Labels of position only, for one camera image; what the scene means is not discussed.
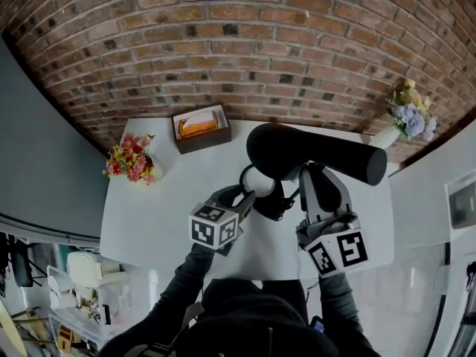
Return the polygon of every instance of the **white floor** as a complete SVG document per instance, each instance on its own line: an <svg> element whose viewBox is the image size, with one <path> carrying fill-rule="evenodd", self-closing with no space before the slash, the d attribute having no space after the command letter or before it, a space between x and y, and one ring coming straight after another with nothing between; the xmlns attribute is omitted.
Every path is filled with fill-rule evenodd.
<svg viewBox="0 0 476 357"><path fill-rule="evenodd" d="M40 259L42 267L54 262L51 249L45 245L35 251L34 259L37 262ZM365 335L383 357L423 357L440 302L434 284L443 260L442 250L441 245L396 250L393 264L348 274ZM134 309L129 320L134 324L145 317L168 281L153 270L126 269L131 274L130 300ZM314 283L306 280L303 286L307 288ZM321 314L319 300L316 287L309 296L310 318ZM24 310L26 303L48 308L48 290L45 287L20 290L12 279L7 282L4 302L10 313Z"/></svg>

